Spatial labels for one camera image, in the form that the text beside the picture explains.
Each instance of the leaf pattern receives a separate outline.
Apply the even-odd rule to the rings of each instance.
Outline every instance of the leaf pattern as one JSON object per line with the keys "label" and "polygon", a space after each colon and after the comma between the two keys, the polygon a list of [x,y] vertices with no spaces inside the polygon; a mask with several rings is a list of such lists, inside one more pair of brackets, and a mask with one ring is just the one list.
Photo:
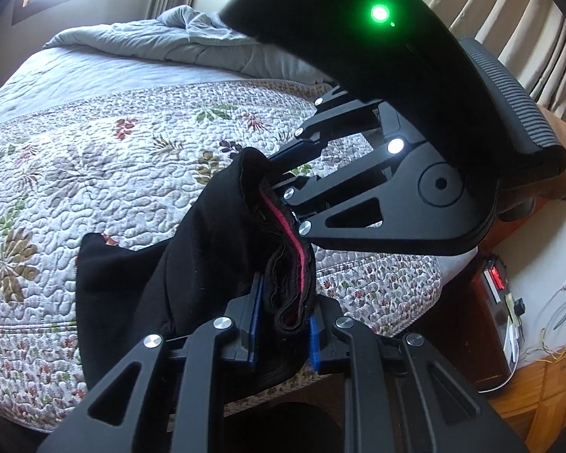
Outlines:
{"label": "leaf pattern", "polygon": [[310,166],[307,163],[291,169],[291,173],[294,174],[296,177],[298,175],[308,175],[311,171],[312,171],[312,166]]}
{"label": "leaf pattern", "polygon": [[258,119],[252,112],[244,112],[241,117],[246,120],[248,129],[251,129],[254,133],[266,131],[270,127],[270,124],[266,124],[262,119]]}
{"label": "leaf pattern", "polygon": [[197,167],[199,176],[195,177],[195,180],[202,185],[207,185],[214,174],[224,169],[220,164],[220,158],[211,151],[204,151],[197,160],[197,163],[199,164]]}
{"label": "leaf pattern", "polygon": [[277,142],[279,143],[279,148],[286,145],[293,139],[293,134],[287,129],[282,129],[277,131]]}
{"label": "leaf pattern", "polygon": [[38,187],[39,169],[40,164],[34,162],[21,170],[21,175],[17,179],[17,187],[20,191],[33,191]]}
{"label": "leaf pattern", "polygon": [[6,237],[9,231],[12,229],[12,224],[25,207],[25,200],[27,199],[27,197],[28,195],[24,194],[21,198],[17,199],[15,205],[8,208],[6,210],[6,213],[4,213],[4,215],[0,217],[0,230],[2,232],[2,236]]}
{"label": "leaf pattern", "polygon": [[35,145],[26,145],[21,149],[18,158],[15,160],[15,166],[20,166],[24,161],[38,154],[38,147]]}
{"label": "leaf pattern", "polygon": [[203,122],[206,119],[214,120],[216,117],[220,119],[232,119],[228,111],[235,111],[237,108],[236,105],[231,104],[219,104],[213,105],[212,107],[200,108],[197,116],[195,116],[195,120],[197,122]]}
{"label": "leaf pattern", "polygon": [[234,157],[236,157],[237,155],[240,154],[240,152],[243,149],[243,145],[240,143],[237,143],[237,141],[227,141],[225,139],[221,139],[220,143],[220,151],[222,153],[228,153],[229,157],[232,159]]}
{"label": "leaf pattern", "polygon": [[113,155],[104,154],[103,150],[103,145],[90,142],[80,154],[76,145],[69,145],[68,156],[58,156],[53,160],[55,169],[45,177],[52,183],[45,190],[48,196],[54,195],[52,208],[56,208],[64,199],[74,197],[80,189],[113,176],[115,169],[109,168]]}
{"label": "leaf pattern", "polygon": [[12,155],[15,151],[16,151],[17,147],[15,145],[13,145],[12,143],[9,144],[8,146],[0,149],[0,158],[6,156],[6,155]]}
{"label": "leaf pattern", "polygon": [[153,136],[153,144],[151,145],[151,151],[154,155],[176,155],[176,160],[180,160],[180,154],[184,150],[184,143],[177,139],[171,140],[163,137],[161,134],[159,136]]}
{"label": "leaf pattern", "polygon": [[15,300],[22,302],[23,290],[19,278],[34,281],[40,271],[34,266],[25,264],[37,253],[37,247],[30,243],[32,233],[25,234],[23,228],[16,233],[10,231],[6,240],[0,244],[0,293],[6,302]]}
{"label": "leaf pattern", "polygon": [[119,140],[125,139],[132,133],[131,129],[137,122],[138,119],[130,119],[129,117],[118,119],[115,123],[115,137]]}

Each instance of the metal pivot screw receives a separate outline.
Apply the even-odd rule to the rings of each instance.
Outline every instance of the metal pivot screw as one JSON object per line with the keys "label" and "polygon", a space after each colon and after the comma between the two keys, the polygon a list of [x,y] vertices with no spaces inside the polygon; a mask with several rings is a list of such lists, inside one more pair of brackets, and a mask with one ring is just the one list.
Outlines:
{"label": "metal pivot screw", "polygon": [[309,222],[308,220],[306,220],[305,222],[302,222],[302,223],[300,224],[300,229],[299,229],[300,235],[301,235],[302,237],[308,235],[308,232],[310,231],[310,228],[312,228],[312,223],[311,223],[311,222]]}
{"label": "metal pivot screw", "polygon": [[407,344],[412,345],[413,347],[419,347],[420,345],[423,345],[424,342],[426,341],[423,335],[417,334],[415,332],[411,332],[410,334],[407,334],[405,339],[407,341]]}
{"label": "metal pivot screw", "polygon": [[225,328],[229,328],[231,325],[233,325],[233,320],[231,320],[227,316],[219,316],[217,319],[214,320],[214,327],[219,330],[224,330]]}
{"label": "metal pivot screw", "polygon": [[341,316],[335,321],[337,328],[352,328],[354,326],[354,319],[349,316]]}
{"label": "metal pivot screw", "polygon": [[145,347],[148,347],[149,349],[153,349],[154,347],[161,345],[162,342],[163,342],[163,337],[161,337],[161,335],[158,334],[149,334],[142,341]]}

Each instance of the floral pattern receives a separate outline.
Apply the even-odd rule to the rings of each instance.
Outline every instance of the floral pattern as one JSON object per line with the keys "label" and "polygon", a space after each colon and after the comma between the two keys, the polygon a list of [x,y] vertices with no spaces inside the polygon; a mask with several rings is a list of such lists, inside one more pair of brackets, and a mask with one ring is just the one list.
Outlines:
{"label": "floral pattern", "polygon": [[38,187],[39,165],[38,162],[32,162],[19,171],[17,178],[19,191],[34,191]]}
{"label": "floral pattern", "polygon": [[224,166],[220,164],[220,158],[211,151],[204,151],[197,159],[197,163],[199,163],[197,167],[199,176],[195,177],[195,180],[203,185],[207,185],[214,174],[224,169]]}
{"label": "floral pattern", "polygon": [[16,221],[17,217],[21,214],[21,211],[25,207],[25,200],[27,197],[27,194],[22,195],[19,199],[17,199],[15,205],[8,208],[6,213],[0,217],[0,230],[2,232],[2,236],[6,237],[12,229],[12,224]]}
{"label": "floral pattern", "polygon": [[[278,151],[313,114],[312,103],[326,87],[278,80],[156,87],[0,124],[1,415],[51,431],[85,396],[75,320],[82,236],[102,233],[108,245],[130,249],[172,236],[201,189],[242,146]],[[249,111],[268,124],[249,124],[252,118],[243,116]],[[114,126],[122,118],[133,134],[121,131],[120,140]],[[125,127],[133,123],[128,118],[136,119],[134,127]],[[343,141],[339,155],[351,150],[344,161],[368,151],[360,135]],[[338,154],[335,145],[327,151]],[[335,167],[315,160],[304,170],[326,176]],[[394,262],[385,255],[321,249],[315,255],[319,291],[332,290],[345,311],[364,312],[380,331],[407,325],[438,295],[434,258],[398,259],[388,271],[400,271],[395,281],[378,270]],[[304,368],[285,384],[229,404],[228,413],[317,378]]]}
{"label": "floral pattern", "polygon": [[78,152],[76,145],[67,147],[68,156],[54,159],[54,169],[47,173],[46,180],[52,182],[46,190],[47,196],[54,195],[51,207],[58,206],[64,199],[74,197],[85,186],[94,186],[99,180],[111,178],[114,170],[109,168],[113,157],[104,154],[102,145],[89,142]]}
{"label": "floral pattern", "polygon": [[118,119],[118,122],[115,123],[115,137],[119,140],[125,139],[132,134],[131,130],[137,122],[138,119],[130,119],[129,117]]}
{"label": "floral pattern", "polygon": [[305,163],[303,165],[291,169],[291,173],[294,174],[295,176],[309,175],[311,172],[312,172],[312,165],[310,165],[309,163]]}
{"label": "floral pattern", "polygon": [[266,131],[266,129],[270,128],[269,124],[266,124],[262,119],[256,117],[256,114],[252,112],[244,112],[241,117],[246,120],[248,129],[252,130],[254,133]]}
{"label": "floral pattern", "polygon": [[237,141],[233,141],[232,139],[230,141],[221,139],[219,145],[220,151],[222,153],[228,153],[231,159],[239,155],[243,149],[242,144],[237,143]]}
{"label": "floral pattern", "polygon": [[7,302],[12,296],[17,301],[24,299],[18,278],[33,281],[39,274],[38,269],[25,264],[38,251],[35,245],[29,243],[31,236],[31,232],[25,234],[21,228],[16,233],[11,231],[0,244],[0,293],[4,294]]}
{"label": "floral pattern", "polygon": [[237,110],[236,105],[231,104],[220,104],[220,105],[213,105],[212,107],[201,108],[197,113],[195,119],[197,122],[203,122],[205,119],[207,120],[214,120],[216,117],[220,119],[232,119],[230,116],[229,111]]}
{"label": "floral pattern", "polygon": [[175,155],[176,160],[180,160],[180,154],[184,151],[185,144],[177,139],[168,139],[159,136],[153,136],[152,144],[149,150],[152,154],[157,156]]}

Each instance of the wooden cabinet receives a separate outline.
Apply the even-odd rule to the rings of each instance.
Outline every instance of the wooden cabinet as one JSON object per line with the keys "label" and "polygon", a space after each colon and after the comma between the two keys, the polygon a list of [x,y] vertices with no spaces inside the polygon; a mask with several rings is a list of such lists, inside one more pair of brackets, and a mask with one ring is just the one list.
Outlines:
{"label": "wooden cabinet", "polygon": [[422,334],[478,390],[498,387],[509,377],[503,353],[506,306],[492,304],[482,281],[484,260],[477,256],[442,290],[436,304],[411,331]]}
{"label": "wooden cabinet", "polygon": [[531,453],[545,453],[566,425],[566,356],[520,368],[489,403]]}

